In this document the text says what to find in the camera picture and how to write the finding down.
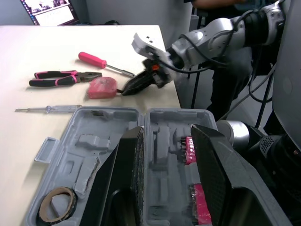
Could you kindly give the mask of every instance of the dark pants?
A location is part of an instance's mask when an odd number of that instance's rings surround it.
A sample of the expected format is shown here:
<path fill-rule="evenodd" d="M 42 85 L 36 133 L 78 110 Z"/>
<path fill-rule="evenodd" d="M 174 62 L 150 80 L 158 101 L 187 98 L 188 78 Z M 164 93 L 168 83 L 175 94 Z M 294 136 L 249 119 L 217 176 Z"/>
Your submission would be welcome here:
<path fill-rule="evenodd" d="M 228 63 L 226 68 L 215 68 L 213 75 L 213 90 L 211 111 L 215 120 L 219 120 L 229 109 L 242 89 L 248 84 L 252 72 L 252 50 L 242 48 L 225 56 Z"/>

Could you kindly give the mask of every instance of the pink screwdriver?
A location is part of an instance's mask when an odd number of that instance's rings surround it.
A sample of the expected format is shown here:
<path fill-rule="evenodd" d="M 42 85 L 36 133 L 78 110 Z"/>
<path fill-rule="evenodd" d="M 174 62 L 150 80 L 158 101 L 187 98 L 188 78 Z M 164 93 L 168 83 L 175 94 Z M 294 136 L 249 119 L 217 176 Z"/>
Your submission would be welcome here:
<path fill-rule="evenodd" d="M 85 52 L 80 52 L 79 53 L 79 59 L 81 61 L 84 61 L 88 64 L 91 64 L 91 65 L 94 65 L 94 66 L 97 66 L 97 67 L 100 67 L 100 68 L 109 67 L 109 68 L 111 68 L 115 71 L 118 71 L 118 72 L 122 73 L 123 75 L 129 76 L 131 78 L 135 77 L 135 74 L 133 74 L 131 72 L 128 72 L 126 70 L 121 70 L 117 67 L 113 67 L 111 65 L 108 65 L 105 60 L 101 60 L 98 57 L 93 56 L 93 55 L 88 54 L 88 53 L 85 53 Z"/>

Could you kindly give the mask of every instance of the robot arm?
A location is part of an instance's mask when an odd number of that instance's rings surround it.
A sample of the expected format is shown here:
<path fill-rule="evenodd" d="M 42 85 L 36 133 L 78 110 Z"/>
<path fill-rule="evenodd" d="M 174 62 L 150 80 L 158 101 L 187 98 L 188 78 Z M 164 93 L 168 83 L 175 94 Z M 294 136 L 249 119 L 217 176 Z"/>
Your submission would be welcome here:
<path fill-rule="evenodd" d="M 238 19 L 239 17 L 233 19 L 219 18 L 200 30 L 188 33 L 186 36 L 194 42 L 205 56 L 215 58 L 220 56 L 223 49 L 225 49 L 229 34 L 233 31 L 234 23 Z M 284 15 L 277 1 L 272 5 L 263 7 L 261 10 L 247 15 L 241 20 L 226 50 L 233 51 L 245 46 L 259 44 L 270 45 L 280 35 L 280 27 L 283 27 L 283 25 Z M 182 65 L 185 68 L 190 68 L 207 61 L 184 38 L 172 44 L 169 52 L 173 52 L 173 50 L 181 58 Z"/>
<path fill-rule="evenodd" d="M 255 10 L 242 19 L 240 17 L 216 19 L 206 27 L 186 34 L 194 45 L 185 38 L 180 38 L 167 52 L 152 46 L 149 36 L 135 34 L 132 43 L 134 50 L 148 59 L 143 62 L 145 71 L 124 87 L 123 95 L 135 94 L 150 84 L 156 84 L 158 88 L 165 86 L 176 78 L 174 69 L 191 68 L 208 59 L 218 60 L 225 52 L 246 46 L 274 43 L 281 38 L 284 27 L 283 2 L 277 1 Z"/>

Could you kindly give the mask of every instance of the monitor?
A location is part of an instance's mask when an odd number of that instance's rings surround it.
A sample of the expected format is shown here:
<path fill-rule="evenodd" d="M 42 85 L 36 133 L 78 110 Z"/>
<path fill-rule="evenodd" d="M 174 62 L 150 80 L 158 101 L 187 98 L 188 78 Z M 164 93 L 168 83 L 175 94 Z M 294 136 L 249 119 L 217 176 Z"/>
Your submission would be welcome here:
<path fill-rule="evenodd" d="M 34 25 L 74 25 L 79 20 L 70 0 L 20 0 Z"/>

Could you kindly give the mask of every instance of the white table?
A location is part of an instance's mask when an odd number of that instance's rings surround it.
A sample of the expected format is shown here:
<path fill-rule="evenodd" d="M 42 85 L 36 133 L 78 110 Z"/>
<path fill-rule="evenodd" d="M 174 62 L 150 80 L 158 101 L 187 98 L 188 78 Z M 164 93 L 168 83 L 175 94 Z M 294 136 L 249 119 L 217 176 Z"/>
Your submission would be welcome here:
<path fill-rule="evenodd" d="M 16 108 L 47 105 L 114 105 L 180 107 L 174 83 L 150 86 L 131 97 L 108 100 L 86 98 L 88 83 L 72 87 L 33 89 L 28 81 L 35 72 L 77 70 L 103 73 L 121 89 L 129 79 L 110 69 L 99 69 L 77 60 L 81 51 L 106 59 L 108 64 L 139 73 L 144 57 L 131 43 L 136 32 L 152 37 L 164 49 L 158 26 L 0 26 L 0 225 L 23 225 L 24 216 L 47 164 L 34 162 L 46 137 L 59 139 L 71 114 L 15 113 Z"/>

